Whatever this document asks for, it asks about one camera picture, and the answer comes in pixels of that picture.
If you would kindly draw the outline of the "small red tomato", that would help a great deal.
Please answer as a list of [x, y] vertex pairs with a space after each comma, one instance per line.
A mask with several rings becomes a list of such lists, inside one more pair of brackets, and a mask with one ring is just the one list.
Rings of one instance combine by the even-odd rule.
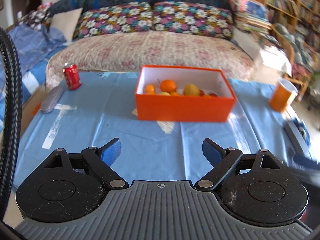
[[211, 97], [214, 97], [214, 98], [217, 98], [217, 97], [218, 97], [217, 94], [215, 94], [215, 93], [209, 93], [209, 95], [210, 95]]

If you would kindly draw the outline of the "yellow lemon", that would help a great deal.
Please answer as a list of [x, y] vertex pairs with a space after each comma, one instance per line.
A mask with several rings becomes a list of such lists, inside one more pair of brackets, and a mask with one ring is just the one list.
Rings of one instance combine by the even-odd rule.
[[185, 96], [199, 96], [200, 89], [192, 83], [187, 84], [183, 89], [183, 95], [185, 95]]

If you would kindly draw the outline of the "small orange mandarin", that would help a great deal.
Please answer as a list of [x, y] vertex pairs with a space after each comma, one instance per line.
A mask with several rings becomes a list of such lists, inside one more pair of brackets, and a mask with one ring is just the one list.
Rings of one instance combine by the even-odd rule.
[[148, 84], [148, 85], [145, 86], [144, 92], [146, 94], [155, 94], [156, 87], [154, 85], [152, 85], [152, 84]]

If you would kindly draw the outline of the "large orange with stem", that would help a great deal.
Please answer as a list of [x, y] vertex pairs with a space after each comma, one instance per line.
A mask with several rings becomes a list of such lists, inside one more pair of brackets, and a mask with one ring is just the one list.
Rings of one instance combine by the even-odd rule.
[[173, 92], [176, 92], [177, 85], [175, 81], [167, 79], [160, 82], [159, 88], [162, 92], [171, 94]]

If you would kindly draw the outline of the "medium orange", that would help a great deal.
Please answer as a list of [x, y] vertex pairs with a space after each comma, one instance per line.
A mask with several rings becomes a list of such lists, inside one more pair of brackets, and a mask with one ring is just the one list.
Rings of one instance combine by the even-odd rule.
[[181, 96], [181, 94], [179, 94], [178, 92], [172, 92], [170, 93], [171, 96]]

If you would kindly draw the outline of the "blue table cloth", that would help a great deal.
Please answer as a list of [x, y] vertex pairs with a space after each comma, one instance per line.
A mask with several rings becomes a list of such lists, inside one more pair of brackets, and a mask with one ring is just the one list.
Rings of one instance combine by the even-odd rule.
[[232, 79], [238, 100], [225, 122], [156, 122], [137, 119], [137, 74], [83, 73], [81, 81], [50, 113], [33, 118], [20, 140], [14, 188], [56, 148], [78, 153], [113, 138], [122, 149], [112, 168], [128, 182], [198, 181], [212, 168], [202, 154], [206, 138], [244, 153], [265, 148], [287, 165], [293, 162], [284, 115], [268, 104], [273, 85]]

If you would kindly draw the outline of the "orange cardboard box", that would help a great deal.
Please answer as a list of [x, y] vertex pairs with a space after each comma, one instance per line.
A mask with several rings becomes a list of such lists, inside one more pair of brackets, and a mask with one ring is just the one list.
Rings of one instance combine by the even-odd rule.
[[[181, 96], [148, 95], [144, 88], [152, 84], [159, 90], [163, 80], [173, 80]], [[199, 96], [185, 96], [187, 84], [200, 89]], [[136, 109], [139, 120], [179, 122], [225, 122], [237, 102], [236, 94], [221, 70], [144, 65], [136, 87]]]

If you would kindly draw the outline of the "red soda can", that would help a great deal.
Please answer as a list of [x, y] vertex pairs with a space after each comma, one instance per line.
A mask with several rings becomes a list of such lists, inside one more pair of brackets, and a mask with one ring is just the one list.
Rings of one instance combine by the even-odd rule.
[[81, 86], [80, 75], [77, 66], [66, 62], [63, 66], [63, 75], [65, 77], [67, 87], [69, 90], [76, 90]]

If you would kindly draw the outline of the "blue striped blanket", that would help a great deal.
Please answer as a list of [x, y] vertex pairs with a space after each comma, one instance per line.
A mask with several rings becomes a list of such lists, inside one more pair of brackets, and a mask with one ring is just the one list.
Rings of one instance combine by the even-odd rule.
[[59, 29], [48, 30], [44, 24], [34, 29], [23, 23], [11, 29], [8, 35], [17, 49], [22, 75], [66, 42]]

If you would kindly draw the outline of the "stack of books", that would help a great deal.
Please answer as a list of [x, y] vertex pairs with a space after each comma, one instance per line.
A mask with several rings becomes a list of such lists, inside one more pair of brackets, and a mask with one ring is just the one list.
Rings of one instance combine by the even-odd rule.
[[232, 0], [235, 27], [244, 32], [268, 35], [272, 24], [267, 19], [268, 10], [255, 0]]

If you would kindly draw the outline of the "wooden bookshelf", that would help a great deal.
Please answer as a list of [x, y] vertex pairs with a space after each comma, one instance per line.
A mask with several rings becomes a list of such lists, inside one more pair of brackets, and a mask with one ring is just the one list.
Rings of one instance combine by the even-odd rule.
[[270, 10], [273, 23], [299, 33], [306, 43], [319, 51], [319, 0], [262, 0]]

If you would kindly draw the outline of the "cream plain pillow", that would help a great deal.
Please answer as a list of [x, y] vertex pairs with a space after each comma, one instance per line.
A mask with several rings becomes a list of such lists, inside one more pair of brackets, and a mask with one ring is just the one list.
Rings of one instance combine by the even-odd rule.
[[50, 26], [61, 31], [66, 41], [71, 42], [81, 13], [82, 8], [55, 14]]

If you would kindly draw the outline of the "left daisy pattern cushion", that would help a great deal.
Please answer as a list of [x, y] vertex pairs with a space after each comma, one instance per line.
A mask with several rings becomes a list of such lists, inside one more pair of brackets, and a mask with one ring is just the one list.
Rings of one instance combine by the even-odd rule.
[[73, 39], [148, 31], [151, 27], [151, 5], [146, 2], [131, 2], [82, 13], [76, 25]]

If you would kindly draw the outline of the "daisy pattern cushion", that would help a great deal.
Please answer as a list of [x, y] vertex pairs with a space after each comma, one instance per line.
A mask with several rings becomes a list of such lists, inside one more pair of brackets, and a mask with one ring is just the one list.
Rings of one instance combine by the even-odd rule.
[[73, 39], [148, 31], [151, 27], [151, 5], [146, 2], [131, 2], [82, 13], [76, 25]]
[[153, 7], [152, 28], [180, 34], [230, 40], [232, 12], [211, 5], [190, 2], [157, 2]]

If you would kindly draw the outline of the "right daisy pattern cushion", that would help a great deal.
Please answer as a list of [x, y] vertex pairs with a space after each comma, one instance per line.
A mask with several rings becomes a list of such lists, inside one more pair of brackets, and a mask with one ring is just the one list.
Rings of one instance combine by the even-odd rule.
[[153, 7], [152, 28], [180, 34], [230, 40], [232, 12], [211, 5], [190, 2], [157, 2]]

